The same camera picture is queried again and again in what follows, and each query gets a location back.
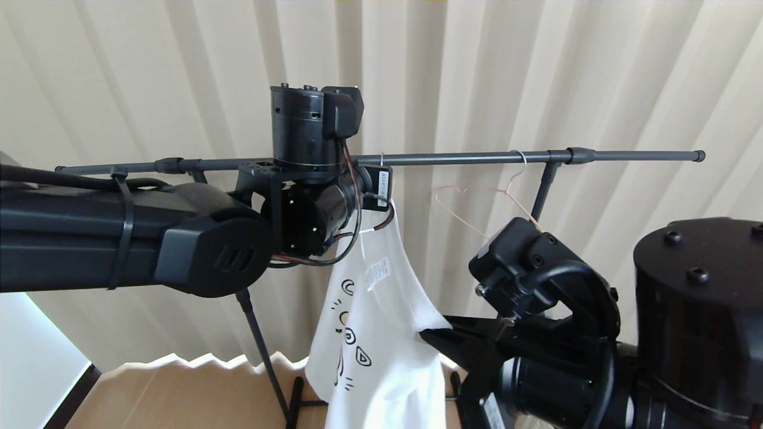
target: white garment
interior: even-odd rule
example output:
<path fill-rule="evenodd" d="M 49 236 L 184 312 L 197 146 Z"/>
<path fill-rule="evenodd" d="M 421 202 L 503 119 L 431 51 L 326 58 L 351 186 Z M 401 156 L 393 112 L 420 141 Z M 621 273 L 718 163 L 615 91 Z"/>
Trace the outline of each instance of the white garment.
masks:
<path fill-rule="evenodd" d="M 362 229 L 386 216 L 364 211 Z M 353 218 L 345 231 L 354 224 Z M 349 238 L 343 238 L 337 251 L 348 244 Z M 326 427 L 445 427 L 439 354 L 416 338 L 427 328 L 450 324 L 421 288 L 397 219 L 362 234 L 333 267 L 305 369 L 318 397 L 329 403 Z"/>

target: wooden floor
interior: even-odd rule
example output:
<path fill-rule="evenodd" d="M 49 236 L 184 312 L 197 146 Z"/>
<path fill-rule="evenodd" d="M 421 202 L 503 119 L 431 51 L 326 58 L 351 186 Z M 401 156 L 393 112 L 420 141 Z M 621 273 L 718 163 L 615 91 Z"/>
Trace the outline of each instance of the wooden floor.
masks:
<path fill-rule="evenodd" d="M 273 356 L 288 401 L 304 363 Z M 443 365 L 443 376 L 452 370 Z M 450 382 L 447 394 L 451 394 Z M 305 384 L 303 400 L 317 399 Z M 326 407 L 300 410 L 298 429 L 322 429 Z M 446 405 L 448 429 L 461 427 L 456 404 Z M 262 366 L 221 363 L 205 357 L 187 363 L 174 357 L 152 364 L 126 364 L 103 374 L 67 429 L 189 429 L 284 427 L 285 421 Z"/>

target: beige curtain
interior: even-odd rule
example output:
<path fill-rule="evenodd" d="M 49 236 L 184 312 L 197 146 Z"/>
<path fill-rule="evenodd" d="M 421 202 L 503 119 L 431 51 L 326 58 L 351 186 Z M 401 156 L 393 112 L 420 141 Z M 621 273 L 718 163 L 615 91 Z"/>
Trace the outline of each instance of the beige curtain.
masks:
<path fill-rule="evenodd" d="M 763 218 L 761 16 L 763 2 L 0 0 L 0 149 L 48 169 L 270 156 L 280 82 L 360 87 L 354 153 L 703 149 L 703 163 L 563 166 L 540 219 L 620 288 L 635 340 L 642 235 L 679 218 Z M 492 314 L 467 270 L 484 239 L 433 190 L 505 185 L 518 168 L 395 170 L 405 247 L 442 312 Z M 541 171 L 513 185 L 525 205 Z M 442 197 L 488 234 L 520 215 L 498 194 Z M 306 355 L 329 274 L 273 270 L 252 285 L 271 350 Z M 167 353 L 259 362 L 233 298 L 31 295 L 102 370 Z"/>

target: bolt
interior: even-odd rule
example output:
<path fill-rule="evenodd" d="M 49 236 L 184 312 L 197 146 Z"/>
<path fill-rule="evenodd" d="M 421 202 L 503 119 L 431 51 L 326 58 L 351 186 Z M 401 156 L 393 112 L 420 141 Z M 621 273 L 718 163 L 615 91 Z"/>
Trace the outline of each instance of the bolt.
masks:
<path fill-rule="evenodd" d="M 757 224 L 752 227 L 752 236 L 763 238 L 763 224 Z"/>
<path fill-rule="evenodd" d="M 710 273 L 708 273 L 704 268 L 696 267 L 686 272 L 686 278 L 694 284 L 701 285 L 702 283 L 707 282 L 707 280 L 710 278 Z"/>
<path fill-rule="evenodd" d="M 681 233 L 678 231 L 668 231 L 665 234 L 665 242 L 667 244 L 679 244 L 681 242 Z"/>

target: garment rack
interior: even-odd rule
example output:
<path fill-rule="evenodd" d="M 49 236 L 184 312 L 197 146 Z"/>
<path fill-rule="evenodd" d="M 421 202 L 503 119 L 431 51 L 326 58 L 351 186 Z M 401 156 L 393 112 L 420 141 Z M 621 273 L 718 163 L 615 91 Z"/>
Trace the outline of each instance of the garment rack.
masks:
<path fill-rule="evenodd" d="M 531 215 L 539 219 L 546 199 L 549 196 L 551 184 L 554 182 L 556 171 L 563 164 L 578 165 L 594 161 L 692 161 L 700 163 L 705 159 L 702 150 L 592 150 L 584 147 L 569 147 L 564 150 L 534 150 L 529 152 L 475 152 L 475 153 L 405 153 L 405 154 L 380 154 L 355 156 L 359 163 L 379 164 L 388 166 L 453 166 L 471 164 L 514 164 L 514 163 L 545 163 L 543 175 L 540 179 L 538 192 L 533 203 Z M 241 163 L 256 163 L 267 159 L 226 159 L 226 160 L 185 160 L 183 158 L 165 158 L 153 163 L 128 163 L 128 164 L 103 164 L 97 166 L 58 166 L 56 171 L 78 175 L 109 174 L 118 166 L 126 173 L 168 173 L 189 174 L 196 182 L 206 183 L 205 171 L 238 170 Z M 301 407 L 314 407 L 327 405 L 323 401 L 303 401 L 302 390 L 304 380 L 297 377 L 291 391 L 289 403 L 278 382 L 278 377 L 270 360 L 270 353 L 259 329 L 259 323 L 254 313 L 249 291 L 244 289 L 236 294 L 241 308 L 246 315 L 246 321 L 250 326 L 252 335 L 257 344 L 257 350 L 262 357 L 266 372 L 272 384 L 278 405 L 286 420 L 286 429 L 296 429 Z M 463 406 L 459 398 L 461 389 L 461 377 L 458 372 L 451 374 L 450 382 L 453 387 L 453 395 L 446 397 L 448 401 L 456 401 L 459 411 L 459 420 L 463 428 L 476 427 L 465 416 Z"/>

